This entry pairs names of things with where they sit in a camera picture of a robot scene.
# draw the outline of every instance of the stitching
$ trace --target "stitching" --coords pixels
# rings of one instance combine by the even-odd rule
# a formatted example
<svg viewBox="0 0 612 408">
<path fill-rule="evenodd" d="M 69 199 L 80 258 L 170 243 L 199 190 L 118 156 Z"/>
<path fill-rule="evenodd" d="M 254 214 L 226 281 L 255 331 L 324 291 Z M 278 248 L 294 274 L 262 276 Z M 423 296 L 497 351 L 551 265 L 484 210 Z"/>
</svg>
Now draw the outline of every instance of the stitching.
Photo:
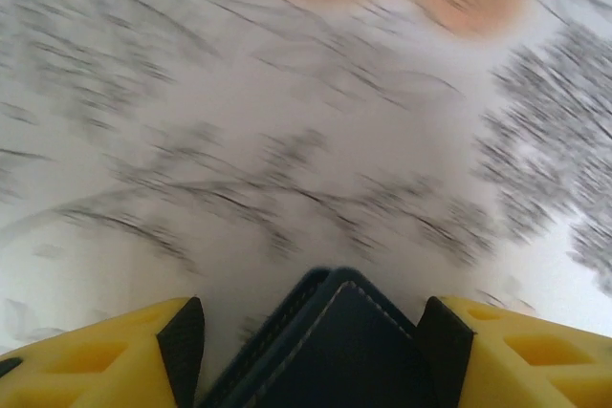
<svg viewBox="0 0 612 408">
<path fill-rule="evenodd" d="M 303 304 L 305 303 L 306 300 L 308 300 L 308 298 L 310 298 L 310 296 L 312 295 L 312 293 L 315 292 L 316 289 L 319 288 L 319 286 L 321 285 L 320 282 L 316 283 L 314 286 L 312 286 L 311 288 L 309 288 L 307 291 L 304 291 L 295 301 L 294 303 L 291 305 L 291 307 L 289 307 L 289 310 L 287 312 L 285 312 L 285 314 L 280 318 L 280 320 L 278 321 L 278 323 L 273 327 L 272 330 L 270 330 L 268 332 L 268 334 L 266 335 L 265 338 L 262 339 L 261 343 L 259 343 L 259 346 L 257 347 L 257 349 L 255 349 L 252 354 L 249 356 L 249 358 L 247 358 L 247 360 L 242 364 L 242 366 L 240 367 L 240 370 L 238 370 L 238 372 L 236 373 L 236 375 L 231 379 L 230 382 L 228 382 L 224 388 L 224 390 L 221 392 L 221 394 L 219 394 L 219 396 L 212 402 L 211 407 L 215 408 L 216 406 L 219 406 L 219 403 L 221 403 L 221 401 L 223 400 L 223 398 L 225 397 L 225 395 L 231 391 L 236 384 L 239 382 L 240 378 L 247 372 L 247 370 L 251 367 L 251 363 L 256 360 L 257 358 L 259 358 L 261 356 L 261 354 L 264 352 L 264 350 L 266 349 L 266 346 L 268 345 L 268 343 L 270 342 L 271 339 L 273 339 L 276 336 L 276 332 L 278 332 L 279 329 L 281 329 L 282 327 L 285 326 L 285 324 L 287 323 L 288 319 L 291 318 L 293 316 L 293 312 L 295 311 L 295 309 L 299 309 L 303 306 Z"/>
<path fill-rule="evenodd" d="M 389 313 L 385 311 L 381 305 L 379 305 L 370 295 L 368 295 L 365 292 L 365 290 L 363 290 L 361 287 L 358 287 L 358 285 L 355 284 L 355 282 L 353 281 L 346 281 L 338 287 L 338 289 L 336 290 L 332 298 L 325 305 L 325 308 L 323 308 L 321 313 L 317 316 L 317 319 L 315 319 L 315 322 L 313 322 L 313 325 L 310 326 L 310 328 L 306 331 L 304 336 L 302 336 L 302 338 L 297 342 L 297 344 L 291 350 L 291 352 L 288 353 L 287 356 L 283 359 L 283 361 L 278 365 L 278 367 L 276 367 L 276 369 L 273 371 L 270 377 L 259 387 L 259 389 L 257 389 L 255 394 L 251 397 L 251 399 L 245 405 L 245 408 L 253 408 L 257 404 L 257 401 L 261 399 L 268 392 L 268 390 L 273 386 L 276 379 L 287 369 L 289 364 L 294 360 L 297 353 L 299 353 L 299 350 L 304 346 L 306 341 L 308 341 L 308 338 L 310 338 L 310 336 L 313 334 L 313 332 L 317 328 L 320 321 L 323 319 L 325 314 L 329 311 L 332 304 L 336 301 L 336 298 L 338 298 L 338 295 L 340 294 L 340 292 L 346 287 L 357 289 L 357 292 L 361 296 L 365 297 L 368 303 L 374 306 L 389 322 L 391 322 L 400 332 L 402 332 L 402 334 L 406 338 L 412 339 L 412 336 L 406 330 L 404 330 L 404 328 L 395 319 L 393 319 L 393 317 L 391 317 Z"/>
</svg>

